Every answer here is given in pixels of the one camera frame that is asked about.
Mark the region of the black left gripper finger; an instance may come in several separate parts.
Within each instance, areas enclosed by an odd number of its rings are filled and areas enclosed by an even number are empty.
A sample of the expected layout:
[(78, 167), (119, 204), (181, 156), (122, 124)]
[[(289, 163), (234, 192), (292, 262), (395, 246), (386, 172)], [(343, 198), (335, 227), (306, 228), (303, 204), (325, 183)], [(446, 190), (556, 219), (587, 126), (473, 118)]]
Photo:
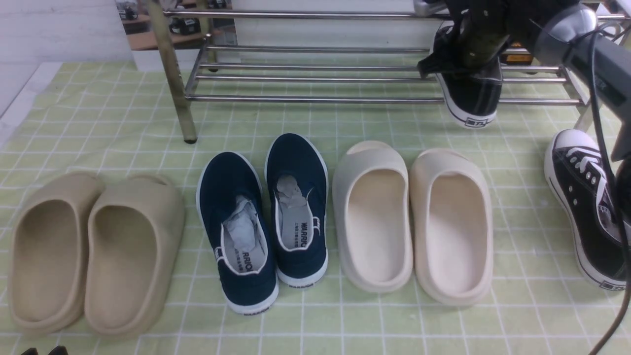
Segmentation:
[(20, 353), (20, 355), (38, 355), (37, 348), (28, 348), (27, 350)]
[(68, 349), (65, 346), (56, 346), (48, 355), (69, 355)]

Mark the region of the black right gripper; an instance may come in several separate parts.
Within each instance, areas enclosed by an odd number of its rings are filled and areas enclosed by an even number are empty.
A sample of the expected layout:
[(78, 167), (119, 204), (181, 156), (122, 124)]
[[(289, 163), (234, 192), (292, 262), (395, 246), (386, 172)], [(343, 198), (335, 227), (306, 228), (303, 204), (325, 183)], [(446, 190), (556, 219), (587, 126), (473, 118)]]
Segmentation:
[(417, 68), (429, 74), (469, 74), (487, 67), (518, 42), (545, 65), (561, 65), (582, 34), (578, 0), (447, 0), (451, 31)]

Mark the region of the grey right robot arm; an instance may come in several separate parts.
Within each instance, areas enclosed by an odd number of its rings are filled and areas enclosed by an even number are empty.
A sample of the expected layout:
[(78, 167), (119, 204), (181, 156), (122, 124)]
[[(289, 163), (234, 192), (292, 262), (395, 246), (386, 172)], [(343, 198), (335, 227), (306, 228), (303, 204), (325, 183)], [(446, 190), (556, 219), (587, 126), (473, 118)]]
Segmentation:
[(448, 0), (446, 6), (455, 29), (419, 62), (422, 76), (478, 72), (515, 40), (540, 62), (570, 68), (588, 85), (622, 123), (611, 159), (629, 157), (630, 52), (600, 34), (595, 12), (577, 0)]

